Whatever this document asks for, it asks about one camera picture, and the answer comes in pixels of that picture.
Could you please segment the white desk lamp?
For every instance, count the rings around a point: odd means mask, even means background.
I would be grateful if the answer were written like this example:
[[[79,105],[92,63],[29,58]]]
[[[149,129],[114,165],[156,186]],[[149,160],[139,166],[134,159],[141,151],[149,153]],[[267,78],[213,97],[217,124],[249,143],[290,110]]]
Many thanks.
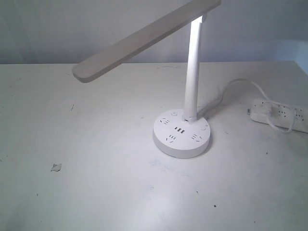
[[[73,76],[82,83],[92,82],[190,24],[184,108],[162,113],[154,122],[153,139],[157,148],[169,156],[180,159],[199,156],[207,149],[211,135],[208,121],[197,114],[202,23],[207,13],[220,4],[219,0],[192,0],[75,65]]]

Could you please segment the white power strip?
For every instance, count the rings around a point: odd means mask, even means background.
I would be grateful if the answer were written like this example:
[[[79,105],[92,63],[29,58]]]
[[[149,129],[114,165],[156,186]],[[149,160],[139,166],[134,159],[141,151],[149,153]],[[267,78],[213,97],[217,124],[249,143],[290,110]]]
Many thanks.
[[[295,122],[293,130],[308,132],[308,109],[299,106],[292,106],[295,110]],[[251,112],[252,103],[250,106],[250,118],[258,123],[268,124],[268,115],[270,115],[270,121],[280,128],[289,128],[290,120],[292,119],[292,113],[290,110],[281,104],[272,104],[271,110],[267,115],[255,114]]]

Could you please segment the small torn paper scrap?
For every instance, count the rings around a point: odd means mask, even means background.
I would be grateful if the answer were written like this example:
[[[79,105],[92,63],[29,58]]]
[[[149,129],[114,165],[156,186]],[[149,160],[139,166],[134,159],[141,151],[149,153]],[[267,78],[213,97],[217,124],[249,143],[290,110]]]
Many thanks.
[[[59,172],[62,168],[62,164],[53,164],[51,172]]]

